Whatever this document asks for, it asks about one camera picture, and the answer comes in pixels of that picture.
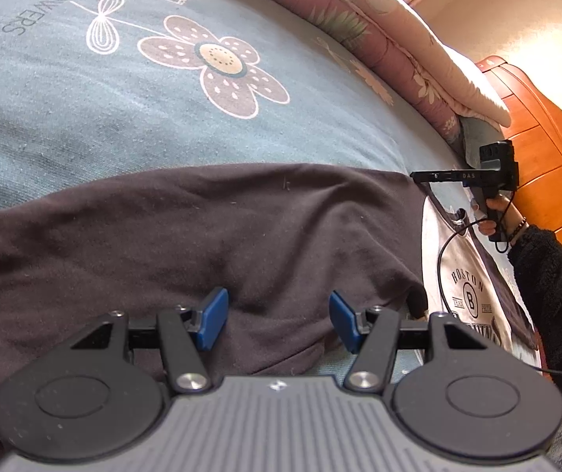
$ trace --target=orange wooden headboard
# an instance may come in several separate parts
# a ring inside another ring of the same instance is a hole
[[[489,56],[477,66],[512,117],[502,130],[519,162],[515,205],[531,223],[556,231],[562,242],[562,110],[503,58]]]

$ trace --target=gray gripper base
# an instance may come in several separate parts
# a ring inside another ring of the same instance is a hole
[[[12,454],[0,472],[552,472],[545,457],[502,466],[449,461],[418,446],[371,396],[330,376],[228,377],[181,397],[160,427],[120,454],[81,465]]]

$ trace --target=person's arm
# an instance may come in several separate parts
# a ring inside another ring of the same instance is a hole
[[[487,201],[489,208],[506,210],[505,197]],[[521,213],[511,205],[504,217],[508,234],[522,220]],[[494,222],[480,223],[483,234],[495,230]],[[526,225],[512,242],[508,258],[514,267],[519,293],[537,327],[551,369],[562,370],[562,244],[551,231]],[[553,375],[562,392],[562,376]]]

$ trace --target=black cable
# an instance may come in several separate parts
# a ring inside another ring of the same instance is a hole
[[[500,228],[499,226],[502,224],[503,221],[503,217],[506,214],[506,211],[508,211],[508,208],[510,207],[510,205],[512,204],[512,200],[515,197],[515,193],[512,193],[512,196],[510,197],[510,201],[508,202],[508,206],[506,206],[506,210],[503,212],[502,217],[499,219],[499,222],[497,224],[497,227]],[[440,294],[440,300],[442,301],[442,304],[444,305],[444,307],[447,309],[447,313],[448,314],[453,314],[451,307],[449,306],[449,304],[447,303],[447,298],[444,295],[444,290],[442,289],[442,275],[440,274],[440,265],[442,264],[442,254],[444,254],[445,249],[447,248],[447,245],[449,243],[451,243],[452,239],[455,238],[458,234],[460,234],[463,231],[466,231],[468,228],[473,227],[474,225],[477,225],[480,222],[486,221],[489,218],[480,218],[478,220],[472,221],[460,228],[458,228],[458,230],[456,230],[451,236],[449,236],[447,238],[447,241],[445,241],[445,243],[443,244],[442,248],[440,248],[440,252],[438,252],[438,259],[436,260],[436,270],[437,270],[437,278],[438,278],[438,292]],[[501,252],[500,250],[497,249],[497,243],[495,243],[495,247],[496,250],[500,253],[505,253],[505,252]],[[546,372],[548,374],[556,374],[556,375],[560,375],[562,376],[562,371],[558,371],[556,369],[545,369],[544,367],[537,367],[536,365],[530,365],[530,364],[525,364],[528,365],[529,367],[533,368],[535,371],[540,371],[540,372]]]

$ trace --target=black fuzzy sleeve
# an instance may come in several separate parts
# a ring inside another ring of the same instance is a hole
[[[531,225],[508,258],[525,306],[543,340],[547,367],[562,370],[562,244]],[[553,375],[562,392],[562,376]]]

